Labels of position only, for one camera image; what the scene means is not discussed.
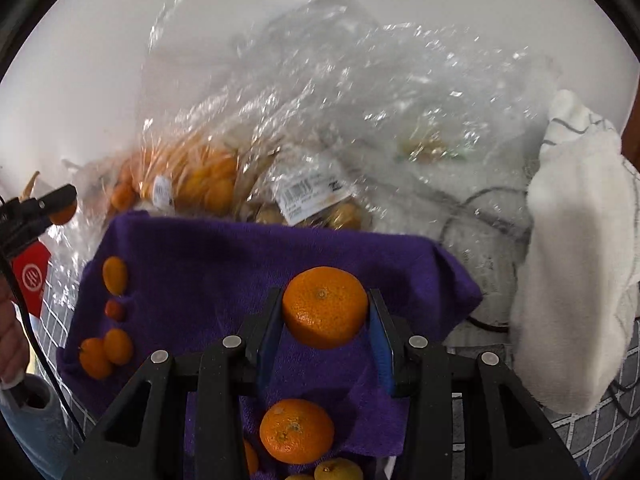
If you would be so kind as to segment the person's left hand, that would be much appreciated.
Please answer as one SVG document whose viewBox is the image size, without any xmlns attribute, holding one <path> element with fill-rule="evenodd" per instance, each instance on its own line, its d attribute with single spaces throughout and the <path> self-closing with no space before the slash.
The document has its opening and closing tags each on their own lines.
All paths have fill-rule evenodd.
<svg viewBox="0 0 640 480">
<path fill-rule="evenodd" d="M 1 278 L 0 300 L 0 376 L 6 385 L 26 372 L 29 344 L 16 317 L 13 295 L 5 278 Z"/>
</svg>

